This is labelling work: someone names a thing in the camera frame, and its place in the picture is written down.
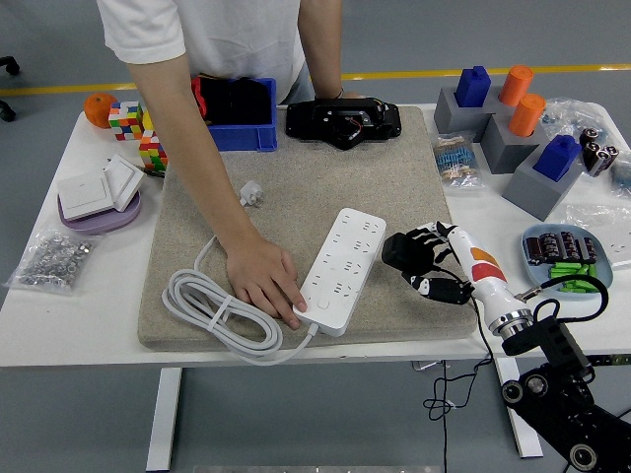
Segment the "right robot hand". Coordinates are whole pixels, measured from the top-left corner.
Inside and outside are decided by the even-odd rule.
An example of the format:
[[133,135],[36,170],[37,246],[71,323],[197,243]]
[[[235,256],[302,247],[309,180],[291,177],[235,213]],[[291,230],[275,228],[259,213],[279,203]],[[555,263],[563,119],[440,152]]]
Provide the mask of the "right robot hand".
[[[499,263],[461,227],[436,222],[420,226],[406,236],[430,256],[430,262],[415,274],[402,273],[423,297],[447,304],[465,304],[471,298],[479,300],[484,306],[485,323],[494,334],[509,328],[521,330],[532,324],[529,308],[509,290]],[[459,263],[466,280],[429,278],[427,273],[437,271],[438,263],[450,254]]]

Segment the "person's right hand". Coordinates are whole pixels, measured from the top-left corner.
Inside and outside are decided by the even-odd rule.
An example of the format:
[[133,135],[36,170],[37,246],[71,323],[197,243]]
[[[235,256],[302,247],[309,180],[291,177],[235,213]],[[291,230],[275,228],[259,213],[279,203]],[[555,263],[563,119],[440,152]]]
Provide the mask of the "person's right hand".
[[238,299],[297,330],[301,321],[293,308],[305,310],[307,304],[289,253],[259,235],[239,238],[225,250],[229,280]]

